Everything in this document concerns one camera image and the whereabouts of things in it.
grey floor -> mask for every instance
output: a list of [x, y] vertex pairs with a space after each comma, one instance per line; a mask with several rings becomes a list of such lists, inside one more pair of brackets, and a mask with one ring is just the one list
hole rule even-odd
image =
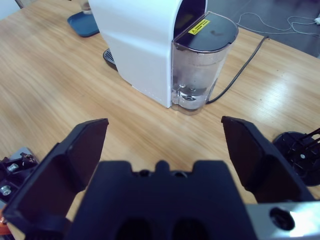
[[[238, 22], [241, 14], [251, 12], [258, 14], [262, 20], [271, 26], [279, 29], [286, 29], [289, 26], [287, 18], [300, 16], [317, 18], [320, 14], [320, 0], [208, 0], [208, 10], [230, 18]], [[294, 22], [310, 23], [311, 20], [293, 19]], [[278, 32], [262, 23], [254, 15], [244, 15], [241, 25], [261, 32]], [[320, 25], [294, 25], [301, 32], [318, 33]], [[320, 55], [320, 38], [305, 34], [263, 34], [269, 35], [273, 40], [303, 51], [314, 57]]]

transparent water tank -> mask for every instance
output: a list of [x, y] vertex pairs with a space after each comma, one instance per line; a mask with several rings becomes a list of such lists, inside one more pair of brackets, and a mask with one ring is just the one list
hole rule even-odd
[[172, 41], [172, 108], [197, 113], [208, 101], [238, 27], [207, 12]]

wooden table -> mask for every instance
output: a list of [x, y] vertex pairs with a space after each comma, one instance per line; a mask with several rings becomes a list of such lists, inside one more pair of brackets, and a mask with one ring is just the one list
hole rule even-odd
[[[100, 34], [82, 38], [69, 27], [67, 18], [79, 11], [75, 2], [39, 0], [0, 21], [1, 157], [26, 146], [42, 159], [75, 125], [109, 118], [101, 159], [128, 160], [135, 171], [153, 170], [161, 159], [172, 170], [190, 170], [196, 160], [224, 160], [243, 200], [254, 203], [229, 159], [221, 117], [251, 121], [270, 141], [282, 132], [319, 127], [320, 59], [268, 39], [220, 100], [188, 116], [144, 96], [111, 69], [102, 58], [108, 46]], [[213, 96], [261, 39], [240, 29]], [[320, 197], [319, 187], [310, 190]]]

water tank lid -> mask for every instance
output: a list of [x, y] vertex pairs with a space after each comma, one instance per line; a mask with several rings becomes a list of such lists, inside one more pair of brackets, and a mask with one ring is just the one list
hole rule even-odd
[[196, 52], [219, 52], [232, 44], [238, 35], [237, 25], [230, 19], [207, 12], [173, 41]]

white coffee machine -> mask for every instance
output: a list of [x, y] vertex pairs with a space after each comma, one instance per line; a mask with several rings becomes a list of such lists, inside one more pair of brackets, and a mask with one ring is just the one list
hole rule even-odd
[[89, 0], [120, 76], [169, 108], [196, 113], [238, 34], [207, 0]]

